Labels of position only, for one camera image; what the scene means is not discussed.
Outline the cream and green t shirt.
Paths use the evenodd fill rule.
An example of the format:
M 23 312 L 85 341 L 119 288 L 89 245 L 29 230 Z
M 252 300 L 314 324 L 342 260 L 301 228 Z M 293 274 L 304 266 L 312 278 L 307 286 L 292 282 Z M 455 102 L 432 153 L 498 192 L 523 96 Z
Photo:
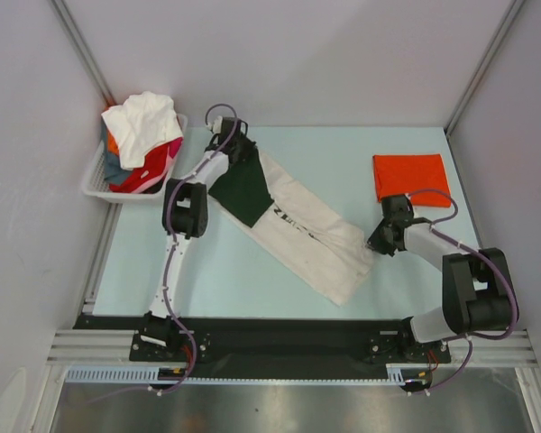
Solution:
M 374 258 L 364 232 L 268 154 L 252 151 L 209 195 L 251 239 L 335 305 L 348 302 L 367 279 Z

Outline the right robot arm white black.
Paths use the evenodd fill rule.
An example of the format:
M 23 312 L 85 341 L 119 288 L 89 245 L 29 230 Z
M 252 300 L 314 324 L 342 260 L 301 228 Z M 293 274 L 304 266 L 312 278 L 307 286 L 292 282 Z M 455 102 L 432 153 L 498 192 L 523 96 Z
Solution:
M 412 253 L 441 272 L 441 306 L 408 318 L 409 332 L 398 339 L 399 354 L 409 362 L 420 361 L 439 340 L 505 339 L 519 319 L 505 254 L 498 248 L 474 249 L 438 229 L 458 215 L 457 203 L 444 194 L 453 208 L 450 216 L 431 220 L 417 214 L 413 198 L 432 191 L 383 198 L 382 220 L 367 241 L 375 253 Z

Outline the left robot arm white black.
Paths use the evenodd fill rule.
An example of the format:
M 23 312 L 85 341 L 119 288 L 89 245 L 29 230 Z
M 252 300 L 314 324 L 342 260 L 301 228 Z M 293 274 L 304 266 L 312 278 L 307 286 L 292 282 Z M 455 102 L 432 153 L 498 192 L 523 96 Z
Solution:
M 188 174 L 167 182 L 162 223 L 167 247 L 160 285 L 150 305 L 154 318 L 165 319 L 174 311 L 176 279 L 193 240 L 201 237 L 208 223 L 207 193 L 229 169 L 255 150 L 247 137 L 248 124 L 237 117 L 219 117 L 211 124 L 213 136 L 202 158 Z

